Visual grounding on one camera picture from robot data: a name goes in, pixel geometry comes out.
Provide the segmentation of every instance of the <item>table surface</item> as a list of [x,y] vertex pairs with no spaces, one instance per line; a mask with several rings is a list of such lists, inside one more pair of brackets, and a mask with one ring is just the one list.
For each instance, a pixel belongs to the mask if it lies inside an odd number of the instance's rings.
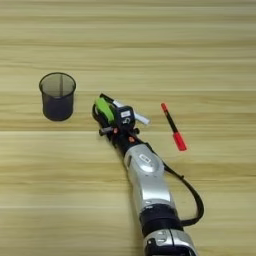
[[[202,195],[205,217],[186,229],[200,255],[255,255],[255,13],[253,0],[1,0],[1,256],[143,255],[122,160],[91,117],[101,92],[151,119],[141,138]],[[38,90],[53,71],[77,82],[61,123]]]

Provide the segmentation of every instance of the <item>black cable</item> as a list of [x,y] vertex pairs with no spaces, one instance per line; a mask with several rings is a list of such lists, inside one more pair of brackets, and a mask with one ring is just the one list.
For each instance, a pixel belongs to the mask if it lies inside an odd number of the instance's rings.
[[[101,125],[102,128],[109,126],[107,119],[102,114],[96,112],[95,105],[93,105],[93,108],[92,108],[92,115],[93,115],[93,118]],[[156,154],[156,152],[152,149],[152,147],[148,143],[145,143],[142,140],[140,140],[135,134],[130,133],[130,135],[134,137],[134,139],[137,140],[138,142],[145,144],[154,154]],[[204,203],[202,198],[200,197],[198,192],[194,189],[194,187],[185,179],[183,175],[180,175],[177,172],[175,172],[164,161],[163,161],[163,164],[164,164],[165,171],[169,172],[170,174],[178,178],[188,188],[188,190],[191,192],[196,202],[197,216],[192,219],[181,220],[182,226],[185,227],[185,226],[192,226],[196,224],[204,215]]]
[[197,216],[192,219],[181,220],[182,226],[185,227],[185,226],[195,225],[204,216],[204,203],[202,198],[200,197],[198,192],[194,189],[194,187],[187,180],[185,180],[183,175],[180,175],[177,172],[175,172],[165,162],[163,163],[164,163],[165,171],[171,173],[173,176],[178,178],[188,188],[188,190],[191,192],[196,202]]

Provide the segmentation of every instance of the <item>marker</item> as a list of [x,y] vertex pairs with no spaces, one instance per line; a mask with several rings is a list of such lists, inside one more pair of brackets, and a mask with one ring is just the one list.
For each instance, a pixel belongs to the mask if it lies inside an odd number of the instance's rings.
[[162,109],[163,109],[163,111],[165,113],[165,116],[166,116],[166,118],[167,118],[167,120],[168,120],[168,122],[169,122],[169,124],[170,124],[170,126],[172,128],[173,138],[174,138],[174,141],[176,142],[176,145],[177,145],[178,149],[180,151],[187,150],[186,144],[185,144],[184,140],[182,139],[182,136],[179,133],[179,131],[178,131],[174,121],[172,120],[172,117],[171,117],[171,115],[170,115],[170,113],[169,113],[169,111],[167,109],[166,104],[162,103],[161,107],[162,107]]

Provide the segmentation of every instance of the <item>black mesh cup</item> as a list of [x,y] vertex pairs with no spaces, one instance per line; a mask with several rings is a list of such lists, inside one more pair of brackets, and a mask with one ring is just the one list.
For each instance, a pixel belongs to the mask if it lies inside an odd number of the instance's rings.
[[52,121],[63,121],[73,113],[75,80],[65,73],[51,73],[39,83],[43,99],[43,113]]

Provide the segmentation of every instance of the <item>wooden table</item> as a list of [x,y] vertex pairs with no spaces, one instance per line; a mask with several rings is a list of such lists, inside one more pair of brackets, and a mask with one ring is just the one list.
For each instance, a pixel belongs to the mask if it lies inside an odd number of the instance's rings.
[[[1,0],[0,255],[143,255],[122,160],[91,117],[100,92],[151,119],[141,138],[202,195],[205,217],[186,229],[200,255],[255,255],[255,13],[252,0]],[[53,71],[77,81],[61,123],[42,115]]]

